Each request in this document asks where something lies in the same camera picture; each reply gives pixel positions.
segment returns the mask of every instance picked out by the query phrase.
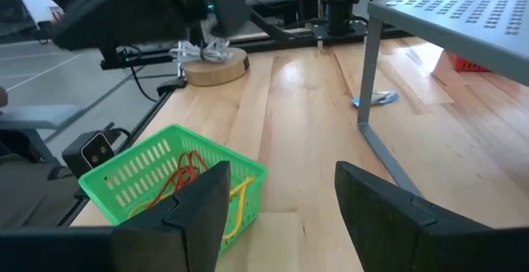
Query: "perforated shelf top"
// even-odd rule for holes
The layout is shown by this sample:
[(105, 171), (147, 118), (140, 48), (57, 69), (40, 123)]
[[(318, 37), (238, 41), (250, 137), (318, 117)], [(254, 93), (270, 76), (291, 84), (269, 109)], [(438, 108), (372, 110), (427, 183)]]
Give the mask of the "perforated shelf top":
[(372, 18), (529, 85), (529, 0), (381, 0)]

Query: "gray metal shelf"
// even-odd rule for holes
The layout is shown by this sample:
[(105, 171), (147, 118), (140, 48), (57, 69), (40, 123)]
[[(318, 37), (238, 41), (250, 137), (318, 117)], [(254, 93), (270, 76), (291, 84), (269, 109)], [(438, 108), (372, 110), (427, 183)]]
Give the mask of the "gray metal shelf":
[(529, 0), (381, 0), (370, 2), (358, 126), (393, 179), (420, 194), (369, 126), (369, 109), (384, 23), (529, 86)]

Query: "gray floor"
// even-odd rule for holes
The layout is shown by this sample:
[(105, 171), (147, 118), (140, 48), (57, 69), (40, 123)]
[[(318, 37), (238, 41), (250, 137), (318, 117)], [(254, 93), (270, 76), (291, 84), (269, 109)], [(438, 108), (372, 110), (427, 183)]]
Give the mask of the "gray floor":
[[(367, 2), (362, 0), (355, 13), (365, 15)], [(255, 27), (244, 31), (255, 32)], [(141, 95), (129, 69), (102, 71), (100, 60), (97, 50), (72, 53), (35, 42), (0, 46), (0, 85), (9, 93), (7, 108), (72, 103), (85, 109), (81, 118), (48, 140), (57, 156), (79, 134), (101, 129), (109, 122), (132, 130), (153, 105)], [(145, 67), (139, 75), (175, 73), (176, 64), (158, 64)], [(141, 83), (156, 97), (156, 86), (167, 79), (142, 79)], [(51, 134), (41, 133), (44, 138)]]

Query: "table leg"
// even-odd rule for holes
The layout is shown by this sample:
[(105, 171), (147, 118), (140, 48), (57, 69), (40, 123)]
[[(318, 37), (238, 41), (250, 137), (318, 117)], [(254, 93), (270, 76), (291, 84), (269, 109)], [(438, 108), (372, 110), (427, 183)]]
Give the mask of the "table leg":
[(364, 71), (362, 73), (362, 84), (360, 86), (360, 105), (358, 108), (358, 128), (374, 153), (380, 158), (393, 180), (401, 188), (421, 197), (421, 192), (406, 174), (403, 167), (391, 155), (379, 136), (369, 126), (369, 110), (371, 109), (371, 96), (374, 88), (374, 75), (379, 58), (380, 37), (384, 23), (380, 20), (369, 18), (369, 29), (365, 44)]

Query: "white cable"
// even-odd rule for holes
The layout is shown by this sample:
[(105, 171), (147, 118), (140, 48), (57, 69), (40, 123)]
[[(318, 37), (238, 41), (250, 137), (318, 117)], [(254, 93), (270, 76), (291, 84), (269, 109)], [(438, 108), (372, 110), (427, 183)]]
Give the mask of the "white cable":
[(233, 57), (233, 53), (226, 51), (229, 45), (230, 41), (216, 39), (203, 48), (201, 54), (200, 47), (192, 45), (189, 41), (180, 41), (177, 48), (169, 50), (169, 55), (179, 63), (199, 60), (223, 63)]

